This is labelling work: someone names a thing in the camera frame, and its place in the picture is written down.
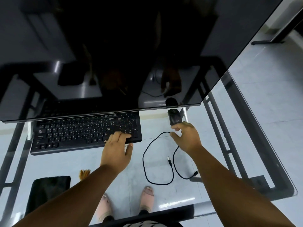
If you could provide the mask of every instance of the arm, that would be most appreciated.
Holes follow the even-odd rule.
[[[258,191],[233,175],[202,145],[197,130],[187,122],[172,126],[179,147],[194,160],[210,200],[224,226],[294,226]]]
[[[131,160],[132,144],[124,153],[126,138],[130,134],[115,132],[106,143],[101,165],[83,181],[55,199],[43,204],[15,227],[82,227],[88,226],[109,185]]]

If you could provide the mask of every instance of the forearm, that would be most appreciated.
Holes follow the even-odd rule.
[[[206,149],[191,155],[224,226],[294,226],[267,198],[233,175]]]
[[[86,179],[28,214],[15,227],[88,226],[103,194],[116,176],[111,168],[100,166]]]

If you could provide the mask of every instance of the person's right arm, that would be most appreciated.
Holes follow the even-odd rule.
[[[181,130],[172,138],[194,160],[209,198],[222,224],[227,226],[294,226],[270,200],[233,175],[201,144],[197,130],[187,122],[172,126]]]

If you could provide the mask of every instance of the monitor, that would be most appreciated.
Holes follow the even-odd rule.
[[[2,0],[0,120],[199,105],[282,0]]]

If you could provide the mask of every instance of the black pants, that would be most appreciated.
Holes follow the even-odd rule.
[[[147,210],[141,210],[140,213],[138,214],[138,216],[140,215],[144,215],[144,214],[148,214],[149,212]],[[103,223],[105,222],[109,222],[109,221],[114,221],[114,217],[113,216],[107,216],[106,218],[104,218]]]

